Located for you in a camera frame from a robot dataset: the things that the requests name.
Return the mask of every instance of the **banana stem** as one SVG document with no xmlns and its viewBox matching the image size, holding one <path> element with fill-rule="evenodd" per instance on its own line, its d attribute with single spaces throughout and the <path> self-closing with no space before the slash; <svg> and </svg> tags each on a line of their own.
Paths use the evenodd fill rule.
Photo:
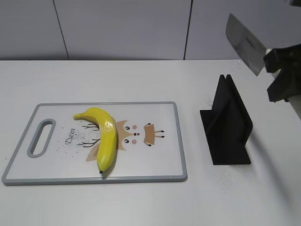
<svg viewBox="0 0 301 226">
<path fill-rule="evenodd" d="M 75 114 L 74 116 L 73 116 L 73 118 L 74 119 L 82 119 L 82 114 L 80 113 L 80 114 Z"/>
</svg>

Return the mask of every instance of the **white cutting board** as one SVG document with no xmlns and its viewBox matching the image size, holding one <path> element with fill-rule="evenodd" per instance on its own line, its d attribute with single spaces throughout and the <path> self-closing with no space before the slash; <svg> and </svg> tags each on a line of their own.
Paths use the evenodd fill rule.
<svg viewBox="0 0 301 226">
<path fill-rule="evenodd" d="M 90 107 L 109 112 L 118 128 L 116 162 L 103 174 L 99 174 L 96 164 L 100 131 L 89 121 L 72 118 Z M 32 158 L 28 154 L 29 146 L 38 125 L 46 119 L 55 121 L 53 133 L 45 152 Z M 39 185 L 183 181 L 186 178 L 176 104 L 139 102 L 38 105 L 2 181 L 6 185 Z"/>
</svg>

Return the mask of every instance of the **table surface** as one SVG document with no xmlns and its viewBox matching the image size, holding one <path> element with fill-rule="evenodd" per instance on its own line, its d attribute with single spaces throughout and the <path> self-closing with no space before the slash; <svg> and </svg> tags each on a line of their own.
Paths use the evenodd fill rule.
<svg viewBox="0 0 301 226">
<path fill-rule="evenodd" d="M 228 73 L 253 121 L 251 165 L 212 165 L 199 115 Z M 37 104 L 132 101 L 177 103 L 188 172 L 177 183 L 0 183 L 1 225 L 298 225 L 301 121 L 289 103 L 269 102 L 272 81 L 240 60 L 0 62 L 1 172 Z"/>
</svg>

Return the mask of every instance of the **knife blade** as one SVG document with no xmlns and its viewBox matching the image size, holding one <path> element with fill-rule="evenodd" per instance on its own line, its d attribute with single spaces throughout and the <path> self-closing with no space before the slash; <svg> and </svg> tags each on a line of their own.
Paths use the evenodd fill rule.
<svg viewBox="0 0 301 226">
<path fill-rule="evenodd" d="M 258 76 L 264 67 L 267 48 L 233 14 L 228 18 L 226 36 L 239 57 Z"/>
</svg>

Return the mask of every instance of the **banana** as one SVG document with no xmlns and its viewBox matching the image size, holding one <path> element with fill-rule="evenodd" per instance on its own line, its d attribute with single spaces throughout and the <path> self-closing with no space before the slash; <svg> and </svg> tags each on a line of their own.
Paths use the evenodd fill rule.
<svg viewBox="0 0 301 226">
<path fill-rule="evenodd" d="M 86 119 L 99 125 L 101 131 L 100 146 L 97 153 L 99 173 L 105 172 L 115 157 L 117 145 L 117 130 L 115 120 L 105 110 L 91 107 L 84 113 L 75 114 L 74 119 Z"/>
</svg>

